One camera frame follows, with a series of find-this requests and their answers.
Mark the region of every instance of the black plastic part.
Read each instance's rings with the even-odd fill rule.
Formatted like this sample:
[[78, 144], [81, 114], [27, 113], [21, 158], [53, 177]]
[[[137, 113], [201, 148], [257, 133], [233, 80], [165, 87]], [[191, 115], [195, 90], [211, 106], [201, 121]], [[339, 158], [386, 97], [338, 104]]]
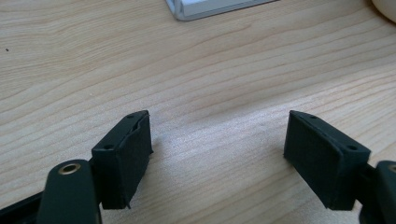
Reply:
[[92, 149], [90, 163], [104, 209], [129, 207], [152, 152], [147, 110], [123, 118]]
[[376, 166], [375, 195], [386, 223], [396, 223], [396, 162], [381, 161]]
[[379, 201], [375, 195], [376, 173], [377, 170], [367, 164], [357, 176], [355, 196], [363, 205], [359, 220], [364, 224], [385, 223]]
[[66, 161], [52, 168], [37, 223], [102, 223], [91, 166], [87, 161]]
[[325, 207], [351, 210], [370, 150], [310, 114], [290, 111], [284, 156]]
[[41, 194], [39, 192], [20, 202], [14, 203], [0, 211], [0, 223], [33, 224], [40, 206]]

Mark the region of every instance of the wooden table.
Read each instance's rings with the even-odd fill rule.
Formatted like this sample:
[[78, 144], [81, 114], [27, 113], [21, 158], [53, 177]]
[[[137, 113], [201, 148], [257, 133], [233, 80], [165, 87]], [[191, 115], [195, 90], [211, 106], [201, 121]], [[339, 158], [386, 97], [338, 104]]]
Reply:
[[131, 210], [105, 223], [358, 223], [282, 154], [291, 109], [396, 160], [396, 25], [368, 0], [282, 0], [175, 21], [163, 0], [0, 3], [0, 207], [147, 109]]

